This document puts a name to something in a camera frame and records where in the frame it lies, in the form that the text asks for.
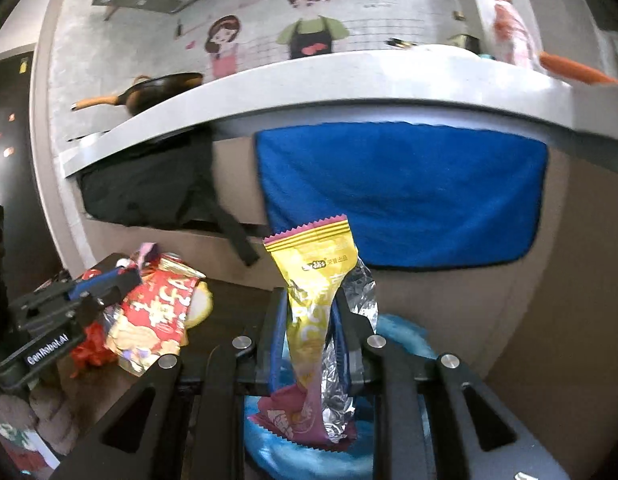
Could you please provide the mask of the blue lined trash bin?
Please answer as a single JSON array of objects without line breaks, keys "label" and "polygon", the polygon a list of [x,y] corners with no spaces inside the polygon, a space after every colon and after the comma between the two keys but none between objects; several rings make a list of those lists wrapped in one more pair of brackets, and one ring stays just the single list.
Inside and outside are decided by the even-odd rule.
[{"label": "blue lined trash bin", "polygon": [[[379,316],[377,332],[393,339],[409,353],[434,359],[437,353],[426,340],[426,330],[392,314]],[[370,479],[373,476],[374,424],[372,404],[356,400],[356,440],[345,451],[306,448],[257,425],[257,396],[244,401],[246,455],[264,476],[272,479]]]}]

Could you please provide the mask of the red yellow snack bag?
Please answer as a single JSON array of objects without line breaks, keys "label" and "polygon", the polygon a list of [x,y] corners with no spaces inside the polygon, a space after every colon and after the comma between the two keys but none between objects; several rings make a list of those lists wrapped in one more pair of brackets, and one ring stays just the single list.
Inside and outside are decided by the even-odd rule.
[{"label": "red yellow snack bag", "polygon": [[180,353],[189,340],[184,322],[198,282],[206,275],[178,258],[162,255],[141,272],[141,285],[116,308],[106,347],[118,364],[143,375],[166,354]]}]

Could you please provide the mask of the blue towel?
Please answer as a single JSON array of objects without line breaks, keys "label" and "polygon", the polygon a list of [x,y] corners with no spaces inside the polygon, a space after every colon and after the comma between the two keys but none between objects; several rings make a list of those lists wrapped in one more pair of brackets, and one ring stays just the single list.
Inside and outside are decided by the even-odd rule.
[{"label": "blue towel", "polygon": [[387,269],[495,266],[536,238],[549,151],[484,129],[331,122],[255,137],[269,226],[346,216],[362,260]]}]

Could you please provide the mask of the yellow snack wrapper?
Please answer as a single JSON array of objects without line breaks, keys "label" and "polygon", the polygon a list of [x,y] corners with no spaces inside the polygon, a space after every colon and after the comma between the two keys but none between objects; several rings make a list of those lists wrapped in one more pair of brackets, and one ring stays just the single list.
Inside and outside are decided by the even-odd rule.
[{"label": "yellow snack wrapper", "polygon": [[364,294],[351,310],[377,320],[371,278],[358,256],[346,216],[312,221],[263,240],[286,285],[283,348],[294,381],[258,400],[251,421],[308,448],[341,452],[356,440],[355,403],[344,370],[347,350],[336,326],[336,295],[349,276]]}]

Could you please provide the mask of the red plastic bag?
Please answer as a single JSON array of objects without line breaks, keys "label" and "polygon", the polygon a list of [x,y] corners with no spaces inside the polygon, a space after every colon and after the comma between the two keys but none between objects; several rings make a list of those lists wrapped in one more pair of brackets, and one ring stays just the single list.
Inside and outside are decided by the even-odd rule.
[{"label": "red plastic bag", "polygon": [[84,329],[85,340],[71,350],[74,371],[71,378],[77,378],[91,368],[103,367],[117,361],[117,356],[106,347],[105,330],[99,322],[93,322]]}]

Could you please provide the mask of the black bag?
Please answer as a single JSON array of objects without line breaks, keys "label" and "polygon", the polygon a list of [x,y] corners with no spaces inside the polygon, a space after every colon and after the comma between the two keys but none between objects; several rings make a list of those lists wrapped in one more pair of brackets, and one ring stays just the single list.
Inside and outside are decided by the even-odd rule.
[{"label": "black bag", "polygon": [[77,182],[85,211],[97,220],[162,230],[212,223],[245,266],[259,259],[243,226],[220,205],[208,125],[108,156],[79,171]]}]

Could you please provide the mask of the black refrigerator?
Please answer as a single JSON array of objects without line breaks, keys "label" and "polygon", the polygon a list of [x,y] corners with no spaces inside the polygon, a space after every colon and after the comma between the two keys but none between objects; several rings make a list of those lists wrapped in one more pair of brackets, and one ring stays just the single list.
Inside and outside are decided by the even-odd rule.
[{"label": "black refrigerator", "polygon": [[32,52],[0,61],[0,206],[4,278],[15,300],[62,270],[40,202],[32,162],[29,104]]}]

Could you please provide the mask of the black frying pan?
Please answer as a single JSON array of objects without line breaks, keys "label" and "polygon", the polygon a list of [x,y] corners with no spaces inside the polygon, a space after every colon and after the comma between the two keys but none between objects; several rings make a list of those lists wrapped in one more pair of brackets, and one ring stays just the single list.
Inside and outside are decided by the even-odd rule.
[{"label": "black frying pan", "polygon": [[97,105],[123,106],[131,116],[199,87],[204,81],[201,73],[177,73],[158,78],[138,76],[131,87],[120,94],[94,96],[77,101],[71,110],[85,110]]}]

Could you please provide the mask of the orange handled utensil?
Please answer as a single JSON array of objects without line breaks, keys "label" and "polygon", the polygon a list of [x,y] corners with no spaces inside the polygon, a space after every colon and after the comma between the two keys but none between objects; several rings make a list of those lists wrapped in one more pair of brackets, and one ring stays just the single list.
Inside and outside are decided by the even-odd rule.
[{"label": "orange handled utensil", "polygon": [[577,80],[584,84],[618,85],[618,79],[590,66],[575,62],[569,58],[563,58],[563,56],[540,52],[538,53],[538,61],[545,70],[567,79]]}]

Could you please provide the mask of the yellow pomelo peel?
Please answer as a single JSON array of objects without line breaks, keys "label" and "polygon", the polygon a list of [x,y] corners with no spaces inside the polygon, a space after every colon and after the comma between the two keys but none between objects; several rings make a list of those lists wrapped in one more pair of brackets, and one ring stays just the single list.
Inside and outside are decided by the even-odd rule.
[{"label": "yellow pomelo peel", "polygon": [[197,283],[184,326],[187,330],[201,324],[213,312],[213,294],[204,281]]}]

